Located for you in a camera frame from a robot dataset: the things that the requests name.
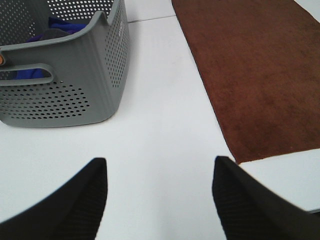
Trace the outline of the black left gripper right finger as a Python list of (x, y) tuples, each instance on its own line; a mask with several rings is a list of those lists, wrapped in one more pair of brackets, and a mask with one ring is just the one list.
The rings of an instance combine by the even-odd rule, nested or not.
[(318, 240), (320, 218), (278, 196), (226, 156), (214, 161), (212, 197), (228, 240)]

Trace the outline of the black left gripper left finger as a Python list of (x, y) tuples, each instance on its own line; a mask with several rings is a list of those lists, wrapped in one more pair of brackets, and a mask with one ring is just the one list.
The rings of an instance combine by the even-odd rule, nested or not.
[(64, 185), (1, 222), (2, 240), (94, 240), (108, 195), (107, 161), (94, 158)]

